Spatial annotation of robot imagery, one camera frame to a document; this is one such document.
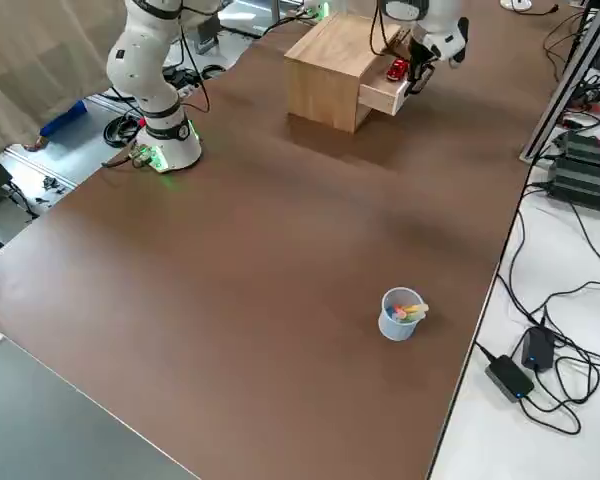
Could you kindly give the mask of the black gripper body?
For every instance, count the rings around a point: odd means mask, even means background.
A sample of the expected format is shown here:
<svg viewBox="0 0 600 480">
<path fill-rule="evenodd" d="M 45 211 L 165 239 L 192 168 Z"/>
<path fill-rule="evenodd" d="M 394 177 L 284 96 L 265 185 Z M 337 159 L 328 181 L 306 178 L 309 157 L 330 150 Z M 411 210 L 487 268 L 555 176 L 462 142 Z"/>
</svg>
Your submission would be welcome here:
<svg viewBox="0 0 600 480">
<path fill-rule="evenodd" d="M 437 59 L 431 35 L 423 29 L 413 29 L 409 41 L 410 66 L 420 68 Z"/>
</svg>

